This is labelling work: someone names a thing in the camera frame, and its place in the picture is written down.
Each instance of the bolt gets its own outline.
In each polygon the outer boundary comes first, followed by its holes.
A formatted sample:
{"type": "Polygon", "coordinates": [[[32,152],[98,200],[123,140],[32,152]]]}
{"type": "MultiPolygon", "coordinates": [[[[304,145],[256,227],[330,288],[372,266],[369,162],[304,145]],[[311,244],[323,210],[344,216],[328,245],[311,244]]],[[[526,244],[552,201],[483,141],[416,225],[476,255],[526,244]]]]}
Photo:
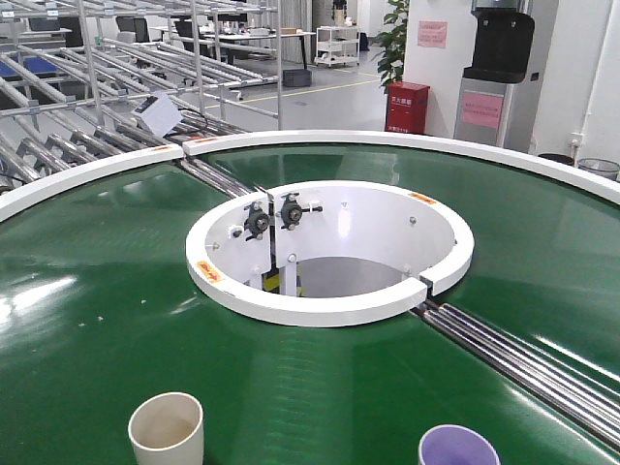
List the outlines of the bolt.
{"type": "Polygon", "coordinates": [[[256,227],[260,231],[265,231],[269,227],[269,223],[267,222],[267,220],[259,218],[258,220],[256,220],[256,227]]]}
{"type": "Polygon", "coordinates": [[[289,213],[289,218],[294,222],[299,221],[301,219],[301,210],[297,208],[291,210],[291,213],[289,213]]]}

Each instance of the yellow floor line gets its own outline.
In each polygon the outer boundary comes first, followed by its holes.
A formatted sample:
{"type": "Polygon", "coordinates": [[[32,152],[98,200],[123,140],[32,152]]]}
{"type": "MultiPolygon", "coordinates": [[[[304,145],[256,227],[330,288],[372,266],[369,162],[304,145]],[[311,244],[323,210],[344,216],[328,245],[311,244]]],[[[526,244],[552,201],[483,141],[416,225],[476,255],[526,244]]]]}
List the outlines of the yellow floor line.
{"type": "MultiPolygon", "coordinates": [[[[315,92],[324,92],[326,90],[336,90],[336,89],[343,89],[345,87],[354,87],[356,85],[364,85],[364,84],[378,84],[379,81],[378,80],[364,80],[362,82],[354,82],[352,84],[342,84],[342,85],[334,85],[331,87],[324,87],[321,89],[312,89],[312,90],[301,90],[299,92],[291,92],[288,94],[282,94],[282,97],[295,97],[297,95],[303,95],[303,94],[314,94],[315,92]]],[[[277,95],[270,95],[269,97],[260,97],[258,99],[250,99],[250,100],[244,100],[241,103],[243,104],[251,104],[254,102],[260,102],[263,100],[273,100],[273,99],[277,99],[278,96],[277,95]]],[[[217,109],[218,107],[220,107],[219,105],[211,105],[208,107],[204,107],[205,109],[217,109]]]]}
{"type": "Polygon", "coordinates": [[[379,78],[379,75],[374,75],[371,73],[363,73],[361,71],[351,71],[351,70],[333,70],[333,71],[337,71],[339,73],[348,73],[350,75],[370,76],[372,78],[379,78]]]}

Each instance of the potted plant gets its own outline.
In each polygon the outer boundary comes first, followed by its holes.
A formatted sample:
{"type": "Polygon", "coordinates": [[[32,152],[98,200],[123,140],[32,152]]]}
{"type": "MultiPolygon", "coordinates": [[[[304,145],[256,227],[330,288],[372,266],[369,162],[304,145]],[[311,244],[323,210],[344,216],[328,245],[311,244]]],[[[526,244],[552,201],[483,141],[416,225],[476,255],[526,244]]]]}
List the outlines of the potted plant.
{"type": "Polygon", "coordinates": [[[407,19],[409,0],[387,0],[394,7],[384,16],[384,26],[389,30],[380,33],[376,42],[384,49],[377,71],[381,74],[381,85],[388,92],[388,85],[403,80],[405,45],[407,44],[407,19]]]}
{"type": "Polygon", "coordinates": [[[331,4],[331,18],[336,23],[336,26],[344,26],[345,17],[347,17],[347,0],[333,0],[331,4]]]}

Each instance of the paper notice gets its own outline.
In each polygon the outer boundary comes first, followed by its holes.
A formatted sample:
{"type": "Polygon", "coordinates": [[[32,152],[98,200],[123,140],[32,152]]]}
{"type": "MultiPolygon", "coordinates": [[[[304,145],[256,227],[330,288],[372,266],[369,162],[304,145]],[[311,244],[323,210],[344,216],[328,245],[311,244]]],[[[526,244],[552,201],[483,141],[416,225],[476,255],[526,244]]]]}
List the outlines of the paper notice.
{"type": "Polygon", "coordinates": [[[445,21],[420,21],[418,26],[418,46],[446,48],[448,23],[445,21]]]}
{"type": "Polygon", "coordinates": [[[498,129],[503,105],[504,97],[502,95],[463,92],[461,121],[498,129]]]}

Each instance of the red box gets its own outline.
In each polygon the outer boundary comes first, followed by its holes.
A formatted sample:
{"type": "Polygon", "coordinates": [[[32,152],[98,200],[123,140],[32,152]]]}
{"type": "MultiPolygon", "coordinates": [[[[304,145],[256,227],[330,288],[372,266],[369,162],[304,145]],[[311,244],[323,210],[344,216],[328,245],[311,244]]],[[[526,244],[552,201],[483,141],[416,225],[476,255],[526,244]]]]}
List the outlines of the red box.
{"type": "Polygon", "coordinates": [[[386,131],[424,134],[430,87],[410,82],[393,82],[387,87],[386,131]]]}

